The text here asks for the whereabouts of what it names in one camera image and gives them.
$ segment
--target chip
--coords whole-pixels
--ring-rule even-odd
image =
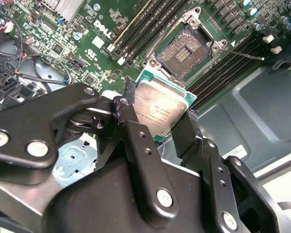
[[[87,75],[86,78],[84,79],[84,82],[88,85],[91,85],[94,82],[94,78],[90,75]]]
[[[77,26],[76,31],[79,33],[83,32],[83,26],[82,25]]]
[[[18,12],[18,11],[15,11],[14,16],[15,16],[16,18],[20,18],[20,17],[21,17],[21,13]]]
[[[32,13],[32,17],[33,17],[34,19],[38,19],[38,18],[39,18],[39,13],[36,12],[36,11],[34,11],[34,12]]]
[[[61,47],[59,44],[56,44],[55,47],[54,47],[54,51],[55,51],[57,54],[61,54],[63,50],[64,50],[64,48]]]

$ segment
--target metal panel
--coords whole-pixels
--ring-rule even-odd
[[[276,60],[291,60],[291,45]],[[256,172],[291,153],[291,70],[261,67],[199,115],[223,156],[242,145]]]

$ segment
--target blue capacitor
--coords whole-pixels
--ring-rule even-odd
[[[242,0],[242,6],[250,6],[251,0]]]

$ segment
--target black cable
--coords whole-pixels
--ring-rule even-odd
[[[63,85],[63,86],[67,86],[68,85],[68,84],[66,84],[65,82],[62,82],[62,81],[39,79],[39,78],[36,78],[36,77],[28,75],[28,74],[19,73],[18,75],[23,79],[27,79],[27,80],[31,80],[31,81],[35,81],[35,82],[52,83],[52,84]]]
[[[37,70],[37,61],[35,59],[32,61],[32,69],[34,71],[34,74],[37,76],[37,78],[43,79]],[[51,88],[49,87],[49,85],[47,83],[41,82],[41,84],[43,85],[43,87],[45,88],[47,93],[52,92]]]
[[[59,64],[64,68],[64,70],[65,70],[65,72],[66,72],[66,74],[67,74],[67,76],[68,76],[68,79],[69,79],[70,81],[72,81],[72,77],[71,77],[71,75],[70,75],[68,69],[66,68],[66,66],[65,66],[61,61],[59,61],[57,58],[55,58],[55,57],[53,57],[53,56],[51,56],[51,55],[43,54],[43,53],[34,53],[34,54],[30,54],[30,55],[28,55],[24,60],[26,60],[26,59],[28,59],[28,58],[31,58],[31,57],[40,57],[40,56],[42,56],[42,57],[49,57],[49,58],[53,59],[55,62],[59,63]]]
[[[17,49],[17,53],[14,54],[13,56],[11,56],[9,53],[2,53],[2,55],[1,55],[1,56],[5,56],[5,57],[6,56],[8,56],[8,57],[11,56],[11,59],[13,59],[13,60],[17,60],[18,59],[18,64],[16,66],[16,71],[18,71],[19,70],[19,67],[21,65],[22,56],[24,54],[22,31],[20,29],[19,24],[11,16],[9,16],[7,14],[0,14],[0,16],[10,19],[16,25],[17,30],[19,32],[20,45],[19,45],[19,49]]]

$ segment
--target screw hole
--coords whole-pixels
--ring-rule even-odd
[[[146,137],[144,132],[139,132],[139,137]]]
[[[224,181],[222,181],[222,180],[220,180],[220,185],[222,185],[223,187],[225,187],[225,186],[226,186],[225,182],[224,182]]]
[[[152,151],[149,148],[146,148],[145,149],[145,153],[148,154],[148,155],[151,155],[152,154]]]
[[[103,127],[105,127],[105,122],[103,120],[99,120],[96,123],[96,127],[97,127],[97,129],[101,130]]]

